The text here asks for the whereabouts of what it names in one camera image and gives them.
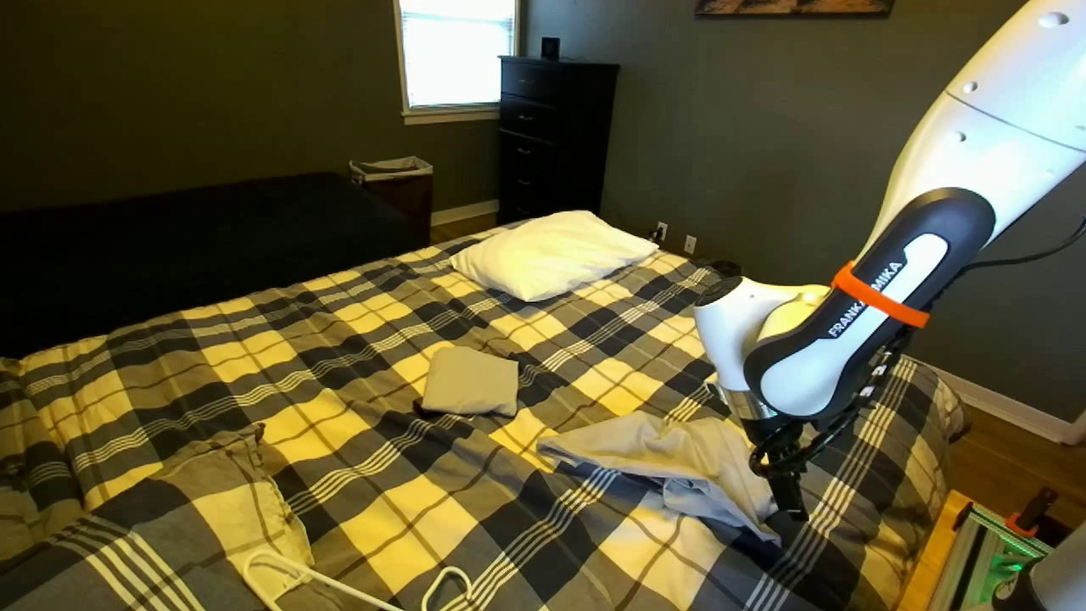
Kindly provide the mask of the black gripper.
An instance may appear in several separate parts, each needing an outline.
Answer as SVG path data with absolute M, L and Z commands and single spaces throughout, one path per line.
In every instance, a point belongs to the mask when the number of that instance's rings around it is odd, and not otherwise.
M 802 417 L 746 421 L 744 430 L 754 443 L 749 468 L 769 483 L 775 513 L 805 520 L 796 478 L 809 456 L 831 443 L 831 430 Z

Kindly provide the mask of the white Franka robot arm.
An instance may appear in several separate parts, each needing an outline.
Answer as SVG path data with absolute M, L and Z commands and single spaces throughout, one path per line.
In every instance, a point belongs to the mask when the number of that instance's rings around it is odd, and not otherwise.
M 874 224 L 825 284 L 729 276 L 695 305 L 716 383 L 788 517 L 802 471 L 932 304 L 1086 163 L 1086 0 L 1024 0 L 908 134 Z

